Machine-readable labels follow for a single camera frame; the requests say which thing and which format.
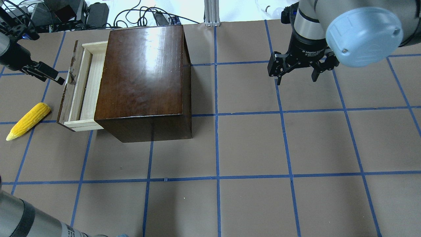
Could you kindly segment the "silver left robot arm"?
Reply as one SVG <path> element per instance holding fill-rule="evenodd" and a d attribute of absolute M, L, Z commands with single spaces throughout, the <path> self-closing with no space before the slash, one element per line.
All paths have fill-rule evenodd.
<path fill-rule="evenodd" d="M 30 52 L 11 42 L 1 40 L 1 64 L 23 68 L 31 63 Z M 0 231 L 2 237 L 88 237 L 66 223 L 51 217 L 22 200 L 1 189 L 0 194 Z"/>

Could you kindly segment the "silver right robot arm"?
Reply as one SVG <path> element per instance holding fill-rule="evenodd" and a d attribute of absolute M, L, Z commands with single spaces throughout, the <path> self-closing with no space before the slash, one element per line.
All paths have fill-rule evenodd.
<path fill-rule="evenodd" d="M 281 22 L 292 28 L 288 50 L 272 52 L 267 66 L 278 85 L 294 69 L 313 68 L 316 82 L 340 64 L 368 66 L 420 43 L 419 0 L 299 0 Z"/>

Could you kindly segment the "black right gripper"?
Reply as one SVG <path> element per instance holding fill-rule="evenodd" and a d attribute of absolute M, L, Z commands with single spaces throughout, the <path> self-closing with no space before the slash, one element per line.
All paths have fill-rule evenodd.
<path fill-rule="evenodd" d="M 282 77 L 294 69 L 312 67 L 311 79 L 316 82 L 320 74 L 333 70 L 339 64 L 325 39 L 306 39 L 298 33 L 292 33 L 287 52 L 272 52 L 267 71 L 270 77 L 278 78 L 279 86 Z"/>

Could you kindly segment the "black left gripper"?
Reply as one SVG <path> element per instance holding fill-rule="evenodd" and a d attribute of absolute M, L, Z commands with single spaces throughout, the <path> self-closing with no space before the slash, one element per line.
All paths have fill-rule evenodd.
<path fill-rule="evenodd" d="M 47 79 L 63 85 L 65 80 L 59 76 L 59 73 L 43 62 L 33 62 L 30 52 L 17 43 L 1 43 L 0 63 L 2 66 L 12 70 L 21 71 L 27 75 L 35 76 L 45 82 Z"/>

